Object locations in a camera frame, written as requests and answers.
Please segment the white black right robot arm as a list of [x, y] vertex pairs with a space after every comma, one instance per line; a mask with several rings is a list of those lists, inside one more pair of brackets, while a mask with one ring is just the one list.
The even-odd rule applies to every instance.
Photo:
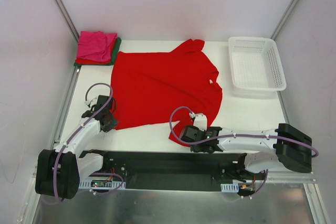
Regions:
[[311, 137], [287, 123], [280, 123], [276, 129], [240, 132], [219, 126], [205, 130], [186, 126], [179, 142], [189, 145], [194, 153], [243, 151], [236, 165], [241, 179], [281, 167], [310, 173], [312, 159], [317, 155]]

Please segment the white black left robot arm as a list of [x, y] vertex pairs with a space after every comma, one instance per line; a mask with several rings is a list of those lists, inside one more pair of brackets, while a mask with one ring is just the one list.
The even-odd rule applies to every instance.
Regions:
[[72, 199], [81, 181], [93, 173], [105, 176], [112, 171], [106, 151], [84, 153], [84, 150], [99, 133], [116, 128], [118, 120], [113, 116], [116, 106], [115, 98], [99, 95], [67, 140], [40, 152], [35, 181], [37, 194], [54, 196], [57, 192], [60, 199]]

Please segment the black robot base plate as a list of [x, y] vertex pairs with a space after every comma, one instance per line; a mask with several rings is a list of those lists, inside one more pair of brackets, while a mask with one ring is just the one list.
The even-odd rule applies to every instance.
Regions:
[[113, 179], [127, 189], [220, 191], [222, 184], [262, 181], [265, 173], [245, 171], [242, 154], [84, 151], [103, 157], [101, 172], [113, 171]]

